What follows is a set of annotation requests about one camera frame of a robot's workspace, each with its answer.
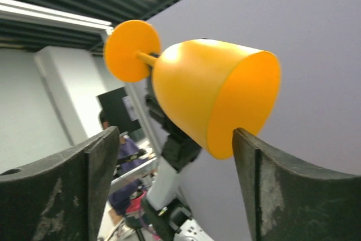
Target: white wall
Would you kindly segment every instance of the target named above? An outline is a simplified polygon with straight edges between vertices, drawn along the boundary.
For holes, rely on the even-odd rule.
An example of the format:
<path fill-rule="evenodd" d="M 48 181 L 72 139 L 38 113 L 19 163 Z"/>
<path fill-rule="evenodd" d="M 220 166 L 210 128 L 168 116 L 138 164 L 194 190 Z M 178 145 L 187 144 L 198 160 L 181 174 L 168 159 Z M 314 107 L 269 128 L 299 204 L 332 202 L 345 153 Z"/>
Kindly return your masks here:
<path fill-rule="evenodd" d="M 281 93 L 260 137 L 314 164 L 361 174 L 361 0 L 182 0 L 149 20 L 163 48 L 208 37 L 274 52 Z M 232 159 L 204 152 L 183 183 L 215 240 L 249 239 Z"/>
<path fill-rule="evenodd" d="M 105 93 L 106 88 L 91 54 L 81 49 L 47 46 L 36 53 L 36 63 L 73 143 L 101 132 L 96 96 Z"/>
<path fill-rule="evenodd" d="M 0 173 L 69 147 L 33 54 L 0 51 Z"/>
<path fill-rule="evenodd" d="M 100 73 L 100 76 L 104 82 L 107 91 L 119 89 L 120 87 L 124 87 L 124 83 L 114 77 L 105 66 L 104 59 L 100 56 L 93 57 L 95 65 Z"/>

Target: ceiling light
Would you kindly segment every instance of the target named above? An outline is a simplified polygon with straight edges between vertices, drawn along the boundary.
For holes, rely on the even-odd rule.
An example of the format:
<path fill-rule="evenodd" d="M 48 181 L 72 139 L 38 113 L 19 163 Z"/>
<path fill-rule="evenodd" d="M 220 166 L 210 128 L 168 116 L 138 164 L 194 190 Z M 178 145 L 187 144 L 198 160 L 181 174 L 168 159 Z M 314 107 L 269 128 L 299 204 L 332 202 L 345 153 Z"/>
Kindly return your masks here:
<path fill-rule="evenodd" d="M 94 19 L 91 17 L 77 15 L 77 14 L 71 14 L 69 12 L 64 12 L 64 11 L 53 10 L 51 8 L 45 8 L 45 7 L 32 5 L 32 4 L 15 1 L 15 0 L 0 0 L 0 4 L 9 5 L 9 6 L 12 6 L 15 8 L 23 8 L 23 9 L 31 10 L 31 11 L 35 11 L 35 12 L 37 12 L 37 11 L 44 12 L 44 13 L 50 14 L 50 15 L 62 16 L 62 17 L 67 17 L 67 18 L 71 18 L 71 19 L 86 21 L 86 22 L 100 24 L 100 25 L 111 25 L 112 24 L 111 22 L 104 21 L 104 20 Z"/>
<path fill-rule="evenodd" d="M 98 29 L 105 29 L 105 30 L 112 29 L 112 27 L 109 25 L 95 24 L 95 23 L 90 23 L 88 21 L 80 21 L 80 20 L 55 16 L 55 15 L 50 15 L 50 14 L 42 14 L 42 13 L 36 12 L 36 11 L 29 11 L 29 10 L 24 10 L 21 8 L 8 7 L 8 6 L 4 6 L 4 5 L 0 5 L 0 11 L 6 11 L 6 12 L 9 12 L 12 14 L 20 14 L 20 15 L 26 15 L 26 16 L 30 16 L 30 17 L 48 19 L 48 20 L 58 21 L 58 22 L 63 22 L 63 23 L 83 25 L 85 27 L 90 27 L 90 28 L 98 28 Z"/>

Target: black mount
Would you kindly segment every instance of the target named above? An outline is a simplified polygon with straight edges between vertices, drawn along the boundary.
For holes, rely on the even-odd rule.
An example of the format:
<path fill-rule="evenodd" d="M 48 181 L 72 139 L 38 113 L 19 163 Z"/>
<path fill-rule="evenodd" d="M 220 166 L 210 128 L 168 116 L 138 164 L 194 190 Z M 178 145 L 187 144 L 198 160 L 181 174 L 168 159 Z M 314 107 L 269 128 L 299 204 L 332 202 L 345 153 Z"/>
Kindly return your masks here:
<path fill-rule="evenodd" d="M 233 152 L 253 241 L 361 240 L 361 176 L 312 165 L 243 129 Z"/>
<path fill-rule="evenodd" d="M 0 174 L 0 240 L 96 240 L 118 156 L 107 130 Z"/>
<path fill-rule="evenodd" d="M 147 78 L 147 91 L 146 105 L 149 114 L 169 133 L 161 155 L 177 172 L 180 172 L 198 157 L 202 148 L 177 127 L 161 109 L 154 94 L 152 76 Z M 180 231 L 180 227 L 191 218 L 191 211 L 178 199 L 174 199 L 164 210 L 157 211 L 144 197 L 142 207 L 163 241 L 173 241 L 174 235 Z"/>

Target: cable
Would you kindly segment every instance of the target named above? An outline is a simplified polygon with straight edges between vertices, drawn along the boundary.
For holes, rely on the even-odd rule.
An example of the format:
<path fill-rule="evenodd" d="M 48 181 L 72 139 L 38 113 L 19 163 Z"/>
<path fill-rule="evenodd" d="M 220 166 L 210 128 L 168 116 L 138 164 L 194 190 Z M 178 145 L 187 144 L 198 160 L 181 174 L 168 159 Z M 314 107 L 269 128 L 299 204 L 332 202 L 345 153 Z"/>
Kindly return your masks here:
<path fill-rule="evenodd" d="M 122 218 L 117 230 L 116 230 L 116 233 L 117 233 L 117 237 L 120 238 L 122 233 L 123 233 L 123 226 L 124 226 L 124 218 Z"/>
<path fill-rule="evenodd" d="M 139 210 L 138 210 L 138 215 L 139 215 L 139 220 L 140 223 L 142 224 L 142 226 L 147 230 L 147 232 L 151 233 L 152 235 L 158 237 L 157 233 L 155 231 L 152 231 L 149 226 L 145 223 L 145 221 L 143 220 L 143 216 L 142 216 L 142 205 L 140 205 Z"/>
<path fill-rule="evenodd" d="M 122 223 L 122 220 L 119 222 L 119 225 L 118 225 L 115 229 L 113 229 L 113 232 L 112 232 L 111 235 L 107 238 L 107 240 L 111 240 L 111 239 L 113 238 L 113 236 L 118 232 L 119 227 L 122 226 L 121 223 Z"/>

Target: computer screen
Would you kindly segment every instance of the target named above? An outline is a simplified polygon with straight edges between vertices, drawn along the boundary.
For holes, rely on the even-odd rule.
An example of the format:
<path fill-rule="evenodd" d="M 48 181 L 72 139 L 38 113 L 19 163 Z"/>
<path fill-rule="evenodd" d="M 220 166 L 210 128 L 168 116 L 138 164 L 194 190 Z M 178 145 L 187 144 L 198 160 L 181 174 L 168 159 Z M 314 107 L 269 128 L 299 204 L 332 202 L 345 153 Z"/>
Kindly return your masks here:
<path fill-rule="evenodd" d="M 98 100 L 109 124 L 117 126 L 121 134 L 140 129 L 137 113 L 124 87 L 100 94 Z"/>

